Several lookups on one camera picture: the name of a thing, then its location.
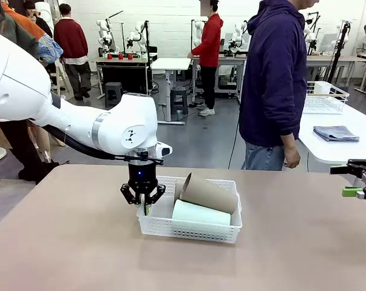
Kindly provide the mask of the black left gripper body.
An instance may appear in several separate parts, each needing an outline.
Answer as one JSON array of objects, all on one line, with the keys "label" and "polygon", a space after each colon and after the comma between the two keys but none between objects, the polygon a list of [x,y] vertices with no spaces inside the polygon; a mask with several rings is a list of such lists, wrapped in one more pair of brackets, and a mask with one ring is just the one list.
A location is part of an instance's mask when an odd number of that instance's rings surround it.
[{"label": "black left gripper body", "polygon": [[158,185],[156,163],[136,165],[128,164],[129,187],[135,192],[150,195]]}]

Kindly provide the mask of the person's right hand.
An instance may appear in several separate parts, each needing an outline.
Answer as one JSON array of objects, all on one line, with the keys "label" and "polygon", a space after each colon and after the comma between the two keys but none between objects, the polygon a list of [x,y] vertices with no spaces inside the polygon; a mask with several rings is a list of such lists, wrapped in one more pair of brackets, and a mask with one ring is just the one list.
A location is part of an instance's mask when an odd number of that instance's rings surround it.
[{"label": "person's right hand", "polygon": [[284,166],[289,169],[296,168],[300,163],[300,154],[297,151],[296,146],[285,146],[284,147],[285,162]]}]

